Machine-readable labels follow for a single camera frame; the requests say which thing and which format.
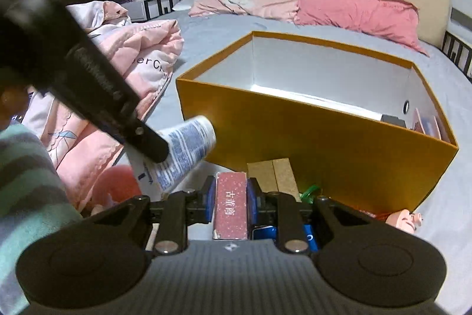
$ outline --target gray ribbed plate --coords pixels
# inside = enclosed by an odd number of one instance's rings
[[[271,240],[192,241],[185,252],[154,259],[130,292],[92,309],[32,305],[24,315],[444,315],[432,302],[376,309],[328,286],[306,256],[284,254]]]

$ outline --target person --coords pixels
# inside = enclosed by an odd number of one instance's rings
[[[41,141],[11,120],[27,109],[26,88],[0,84],[0,92],[0,315],[17,315],[28,305],[15,275],[22,251],[81,215]]]

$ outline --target small red box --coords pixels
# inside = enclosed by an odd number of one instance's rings
[[[247,239],[245,172],[216,174],[214,239]]]

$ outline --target pink pillow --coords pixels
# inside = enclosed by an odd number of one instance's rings
[[[402,0],[298,0],[295,24],[336,26],[382,37],[426,56],[419,45],[418,9]]]

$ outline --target gray bed sheet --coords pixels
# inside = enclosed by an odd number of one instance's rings
[[[211,54],[252,30],[266,30],[319,37],[393,54],[417,64],[440,102],[460,150],[430,196],[418,208],[424,217],[417,236],[431,242],[445,257],[448,274],[437,302],[454,315],[472,306],[472,85],[442,52],[422,43],[426,57],[399,44],[329,26],[295,26],[252,16],[212,15],[190,18],[173,12],[185,40],[171,84],[147,119],[154,130],[183,121],[175,78]],[[180,189],[200,185],[222,167],[206,162],[189,175]]]

